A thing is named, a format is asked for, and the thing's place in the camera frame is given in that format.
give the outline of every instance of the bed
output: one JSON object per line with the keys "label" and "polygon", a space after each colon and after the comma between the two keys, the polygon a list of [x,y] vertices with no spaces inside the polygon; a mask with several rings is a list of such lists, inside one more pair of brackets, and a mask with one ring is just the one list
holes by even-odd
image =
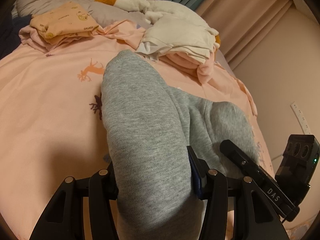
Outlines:
{"label": "bed", "polygon": [[[43,10],[36,13],[45,13],[66,1],[42,6]],[[50,51],[21,44],[0,60],[0,213],[19,240],[29,239],[43,209],[65,177],[90,177],[110,163],[107,132],[101,121],[102,75],[118,52],[135,51],[134,35],[140,34],[141,26],[148,28],[139,13],[124,12],[110,20],[89,6],[87,2],[93,0],[76,1],[101,26],[108,28],[116,23],[113,30],[117,29],[117,33],[94,35]],[[14,10],[20,16],[34,14],[37,3],[38,0],[17,0]],[[213,66],[214,75],[206,83],[200,83],[194,71],[179,68],[168,60],[144,59],[169,86],[210,101],[229,101],[243,110],[252,126],[259,164],[274,175],[257,124],[254,101],[220,50],[215,54],[218,63]],[[116,203],[112,203],[112,209],[116,222]],[[230,212],[229,239],[232,218]],[[85,219],[88,232],[87,216]]]}

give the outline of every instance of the orange deer pattern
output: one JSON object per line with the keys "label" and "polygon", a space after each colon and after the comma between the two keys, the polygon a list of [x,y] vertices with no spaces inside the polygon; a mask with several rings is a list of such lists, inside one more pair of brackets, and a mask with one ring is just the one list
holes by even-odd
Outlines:
{"label": "orange deer pattern", "polygon": [[91,72],[91,73],[95,73],[95,74],[98,74],[98,75],[103,75],[104,74],[104,71],[105,69],[103,68],[103,65],[102,63],[101,64],[101,67],[96,67],[98,61],[94,64],[92,64],[92,59],[90,61],[90,65],[87,66],[84,70],[81,70],[80,71],[80,74],[78,74],[78,79],[82,82],[82,81],[88,81],[90,82],[91,81],[91,78],[88,76],[88,73]]}

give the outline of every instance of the metal screw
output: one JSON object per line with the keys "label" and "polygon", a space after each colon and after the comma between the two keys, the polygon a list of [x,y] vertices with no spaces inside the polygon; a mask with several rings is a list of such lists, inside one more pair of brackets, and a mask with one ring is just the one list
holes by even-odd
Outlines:
{"label": "metal screw", "polygon": [[210,175],[213,175],[213,176],[215,176],[215,175],[218,174],[217,170],[215,170],[215,169],[210,169],[210,170],[208,171],[208,173],[209,173]]}
{"label": "metal screw", "polygon": [[107,171],[107,170],[100,170],[100,171],[99,171],[99,174],[100,174],[101,176],[104,176],[104,175],[107,175],[107,174],[108,174],[108,171]]}
{"label": "metal screw", "polygon": [[243,178],[243,180],[246,182],[246,183],[251,183],[252,182],[252,179],[249,177],[249,176],[245,176]]}
{"label": "metal screw", "polygon": [[64,180],[66,183],[70,183],[73,181],[73,177],[66,177],[66,179]]}

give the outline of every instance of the dark blanket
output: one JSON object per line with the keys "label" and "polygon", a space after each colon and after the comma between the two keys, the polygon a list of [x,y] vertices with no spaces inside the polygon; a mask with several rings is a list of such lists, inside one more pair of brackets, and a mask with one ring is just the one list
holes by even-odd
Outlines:
{"label": "dark blanket", "polygon": [[18,33],[21,28],[30,24],[31,15],[12,19],[7,12],[0,24],[0,59],[13,52],[21,43]]}

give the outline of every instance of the gray sweatpants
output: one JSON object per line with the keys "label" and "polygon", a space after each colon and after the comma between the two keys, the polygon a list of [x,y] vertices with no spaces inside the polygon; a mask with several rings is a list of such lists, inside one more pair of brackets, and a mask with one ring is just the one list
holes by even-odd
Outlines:
{"label": "gray sweatpants", "polygon": [[169,87],[129,50],[107,65],[102,116],[114,165],[120,239],[198,239],[204,202],[192,190],[187,145],[229,177],[239,169],[219,152],[230,139],[257,162],[252,129],[229,102],[215,103]]}

